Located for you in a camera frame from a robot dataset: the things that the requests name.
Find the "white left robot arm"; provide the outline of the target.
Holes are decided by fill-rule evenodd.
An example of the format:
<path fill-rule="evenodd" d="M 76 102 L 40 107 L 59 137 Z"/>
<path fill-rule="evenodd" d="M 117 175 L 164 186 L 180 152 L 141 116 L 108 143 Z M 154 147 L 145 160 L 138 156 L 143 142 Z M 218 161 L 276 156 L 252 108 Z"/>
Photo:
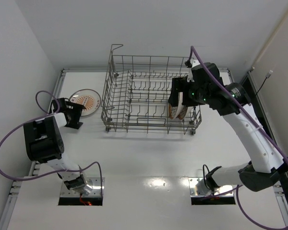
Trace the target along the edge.
<path fill-rule="evenodd" d="M 80 122 L 80 117 L 85 109 L 82 104 L 59 98 L 52 100 L 49 112 L 44 118 L 23 125 L 28 158 L 50 166 L 63 180 L 68 190 L 81 195 L 89 195 L 93 190 L 93 184 L 81 167 L 64 153 L 60 128 L 78 130 L 83 124 Z"/>

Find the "orange sunburst glass plate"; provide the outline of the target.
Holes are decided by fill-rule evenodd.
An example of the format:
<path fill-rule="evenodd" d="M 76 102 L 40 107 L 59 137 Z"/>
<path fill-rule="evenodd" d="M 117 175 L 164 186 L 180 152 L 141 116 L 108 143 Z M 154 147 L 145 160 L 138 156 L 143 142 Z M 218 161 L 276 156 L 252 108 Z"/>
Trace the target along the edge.
<path fill-rule="evenodd" d="M 101 104 L 101 96 L 92 89 L 81 89 L 73 93 L 69 100 L 72 103 L 83 105 L 85 109 L 82 111 L 81 117 L 86 117 L 95 113 Z"/>

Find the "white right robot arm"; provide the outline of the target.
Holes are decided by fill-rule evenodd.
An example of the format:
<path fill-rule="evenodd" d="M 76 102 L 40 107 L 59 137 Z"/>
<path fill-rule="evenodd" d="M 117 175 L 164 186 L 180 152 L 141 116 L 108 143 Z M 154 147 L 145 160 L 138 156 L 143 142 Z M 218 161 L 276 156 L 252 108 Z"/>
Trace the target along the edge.
<path fill-rule="evenodd" d="M 172 79 L 169 118 L 183 120 L 192 107 L 207 104 L 233 128 L 251 159 L 240 166 L 215 167 L 204 176 L 199 185 L 200 191 L 206 194 L 229 184 L 244 185 L 254 192 L 273 186 L 280 180 L 281 174 L 288 172 L 288 164 L 265 138 L 266 133 L 260 132 L 260 123 L 256 121 L 252 124 L 240 110 L 243 107 L 253 120 L 257 120 L 245 89 L 236 82 L 224 86 L 214 63 L 207 62 L 205 67 L 216 81 L 210 78 L 199 61 L 186 61 L 185 65 L 190 70 L 188 75 Z"/>

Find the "floral plate orange rim front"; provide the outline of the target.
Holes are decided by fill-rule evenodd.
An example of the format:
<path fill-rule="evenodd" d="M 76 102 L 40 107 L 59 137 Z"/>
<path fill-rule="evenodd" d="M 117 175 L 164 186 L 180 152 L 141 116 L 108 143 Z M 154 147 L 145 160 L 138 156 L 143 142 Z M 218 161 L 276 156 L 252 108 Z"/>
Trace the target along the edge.
<path fill-rule="evenodd" d="M 177 106 L 168 106 L 168 115 L 170 119 L 178 118 L 179 120 L 182 120 L 182 111 L 183 111 L 183 92 L 180 92 L 178 95 L 178 105 Z"/>

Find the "floral plate orange rim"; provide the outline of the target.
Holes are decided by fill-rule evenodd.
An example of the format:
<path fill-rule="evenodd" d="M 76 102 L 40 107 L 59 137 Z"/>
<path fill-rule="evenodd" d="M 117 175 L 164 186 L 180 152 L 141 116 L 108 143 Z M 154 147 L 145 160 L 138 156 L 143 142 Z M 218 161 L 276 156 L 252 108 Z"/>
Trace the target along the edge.
<path fill-rule="evenodd" d="M 182 120 L 182 111 L 183 111 L 183 92 L 180 92 L 178 95 L 178 105 L 177 106 L 168 106 L 168 115 L 170 119 L 178 118 L 179 120 Z"/>
<path fill-rule="evenodd" d="M 180 111 L 180 113 L 178 114 L 177 118 L 179 120 L 183 120 L 187 115 L 190 114 L 190 111 L 193 109 L 193 106 L 183 106 L 182 110 Z"/>

